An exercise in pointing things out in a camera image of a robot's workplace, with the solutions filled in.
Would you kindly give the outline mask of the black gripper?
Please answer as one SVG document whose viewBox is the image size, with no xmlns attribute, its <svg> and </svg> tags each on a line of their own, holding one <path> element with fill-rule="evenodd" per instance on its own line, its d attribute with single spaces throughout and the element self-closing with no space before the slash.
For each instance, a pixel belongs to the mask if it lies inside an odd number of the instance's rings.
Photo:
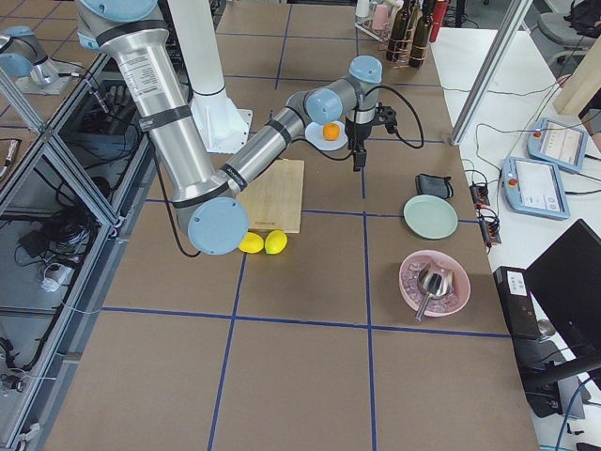
<svg viewBox="0 0 601 451">
<path fill-rule="evenodd" d="M 360 172 L 365 168 L 367 152 L 364 141 L 376 126 L 384 126 L 388 134 L 394 134 L 397 120 L 396 112 L 391 106 L 377 103 L 374 108 L 369 110 L 352 110 L 347 113 L 345 133 L 347 148 L 352 152 L 354 172 Z"/>
</svg>

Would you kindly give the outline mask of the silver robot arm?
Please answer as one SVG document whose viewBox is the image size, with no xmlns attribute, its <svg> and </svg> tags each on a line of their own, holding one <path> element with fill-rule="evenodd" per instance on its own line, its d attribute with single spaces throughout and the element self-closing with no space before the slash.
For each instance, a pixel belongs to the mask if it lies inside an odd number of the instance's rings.
<svg viewBox="0 0 601 451">
<path fill-rule="evenodd" d="M 58 95 L 70 81 L 70 70 L 52 60 L 35 33 L 25 25 L 1 31 L 1 69 L 23 94 Z"/>
<path fill-rule="evenodd" d="M 237 195 L 310 125 L 345 117 L 352 156 L 363 165 L 363 140 L 375 118 L 382 66 L 355 57 L 347 75 L 290 96 L 258 133 L 252 114 L 228 97 L 214 22 L 206 1 L 172 1 L 164 18 L 155 1 L 80 1 L 82 46 L 114 59 L 174 188 L 177 220 L 208 255 L 234 250 L 248 216 Z"/>
</svg>

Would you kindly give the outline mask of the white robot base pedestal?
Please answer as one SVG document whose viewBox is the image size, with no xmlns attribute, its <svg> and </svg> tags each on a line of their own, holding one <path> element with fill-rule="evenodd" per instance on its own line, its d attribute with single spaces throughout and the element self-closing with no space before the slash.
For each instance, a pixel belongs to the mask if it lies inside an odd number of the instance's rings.
<svg viewBox="0 0 601 451">
<path fill-rule="evenodd" d="M 253 112 L 229 98 L 208 1 L 168 3 L 193 93 L 193 120 L 207 151 L 234 154 L 247 142 Z"/>
</svg>

